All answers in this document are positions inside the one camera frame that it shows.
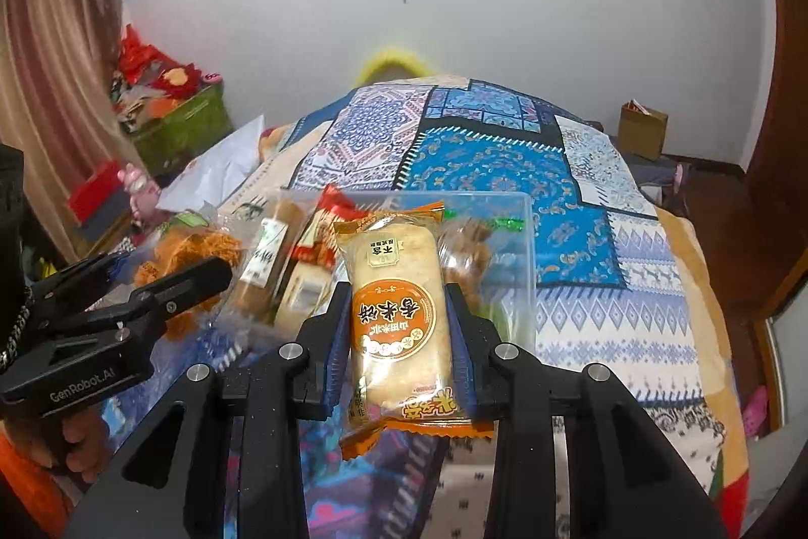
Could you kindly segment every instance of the pink object on floor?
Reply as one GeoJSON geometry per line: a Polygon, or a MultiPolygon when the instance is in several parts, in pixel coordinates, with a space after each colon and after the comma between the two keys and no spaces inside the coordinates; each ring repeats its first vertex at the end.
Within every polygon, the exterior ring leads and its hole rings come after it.
{"type": "Polygon", "coordinates": [[[766,393],[766,387],[761,384],[754,390],[743,410],[743,433],[746,434],[746,438],[757,436],[768,414],[769,395],[766,393]]]}

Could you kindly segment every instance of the red fabric corner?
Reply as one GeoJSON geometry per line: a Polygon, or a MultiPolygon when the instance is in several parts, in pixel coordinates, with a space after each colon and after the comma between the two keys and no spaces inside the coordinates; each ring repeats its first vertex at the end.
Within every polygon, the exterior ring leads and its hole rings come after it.
{"type": "Polygon", "coordinates": [[[718,511],[726,526],[728,539],[738,539],[741,536],[743,514],[746,512],[746,499],[749,496],[749,471],[726,486],[718,496],[718,511]]]}

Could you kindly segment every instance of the wooden floor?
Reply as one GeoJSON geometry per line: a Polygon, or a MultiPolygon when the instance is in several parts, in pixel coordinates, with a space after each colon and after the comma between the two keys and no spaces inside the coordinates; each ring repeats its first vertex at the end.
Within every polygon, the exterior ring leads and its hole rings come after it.
{"type": "Polygon", "coordinates": [[[685,200],[724,312],[738,396],[744,406],[752,392],[765,384],[752,323],[799,257],[801,246],[783,240],[736,177],[692,171],[685,200]]]}

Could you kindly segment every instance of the brown box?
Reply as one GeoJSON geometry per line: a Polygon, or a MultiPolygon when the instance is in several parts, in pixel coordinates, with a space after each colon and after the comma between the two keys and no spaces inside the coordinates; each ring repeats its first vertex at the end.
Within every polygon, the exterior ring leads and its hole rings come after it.
{"type": "Polygon", "coordinates": [[[620,111],[620,126],[617,129],[617,147],[656,161],[665,144],[668,114],[643,106],[650,114],[632,110],[631,102],[623,104],[620,111]]]}

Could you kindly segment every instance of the bed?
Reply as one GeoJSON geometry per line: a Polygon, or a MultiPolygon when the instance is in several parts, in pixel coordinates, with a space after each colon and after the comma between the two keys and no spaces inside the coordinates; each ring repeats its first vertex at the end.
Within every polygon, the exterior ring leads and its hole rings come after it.
{"type": "MultiPolygon", "coordinates": [[[[520,190],[532,197],[536,341],[543,362],[609,365],[646,408],[738,536],[746,447],[722,312],[692,225],[637,190],[609,138],[542,99],[457,76],[352,90],[284,129],[221,207],[273,189],[520,190]]],[[[227,361],[215,330],[171,348],[175,366],[112,402],[117,441],[187,364],[227,361]]],[[[566,445],[555,422],[557,534],[569,532],[566,445]]],[[[312,537],[482,536],[495,438],[389,431],[343,462],[337,414],[300,426],[312,537]]]]}

